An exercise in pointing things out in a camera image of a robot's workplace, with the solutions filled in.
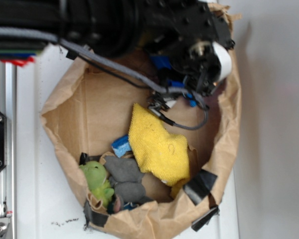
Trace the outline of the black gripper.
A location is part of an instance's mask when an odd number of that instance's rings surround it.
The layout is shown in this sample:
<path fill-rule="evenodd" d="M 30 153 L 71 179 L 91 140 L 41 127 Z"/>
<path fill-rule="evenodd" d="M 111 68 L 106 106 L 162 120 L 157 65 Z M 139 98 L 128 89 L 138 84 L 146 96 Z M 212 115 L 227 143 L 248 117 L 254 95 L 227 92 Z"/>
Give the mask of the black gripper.
<path fill-rule="evenodd" d="M 212 95 L 230 73 L 220 50 L 233 49 L 229 26 L 208 3 L 199 0 L 146 0 L 144 31 L 139 46 L 149 56 L 167 56 L 172 68 L 185 76 L 185 88 Z"/>

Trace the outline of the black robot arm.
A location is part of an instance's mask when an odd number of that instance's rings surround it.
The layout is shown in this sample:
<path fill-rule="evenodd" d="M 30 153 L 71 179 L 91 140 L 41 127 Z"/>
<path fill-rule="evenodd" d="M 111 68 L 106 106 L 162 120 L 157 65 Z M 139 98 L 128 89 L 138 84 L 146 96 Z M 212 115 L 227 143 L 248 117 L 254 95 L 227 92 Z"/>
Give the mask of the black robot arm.
<path fill-rule="evenodd" d="M 117 58 L 144 50 L 163 86 L 211 95 L 228 75 L 229 24 L 199 0 L 0 0 L 0 60 L 27 61 L 48 43 Z"/>

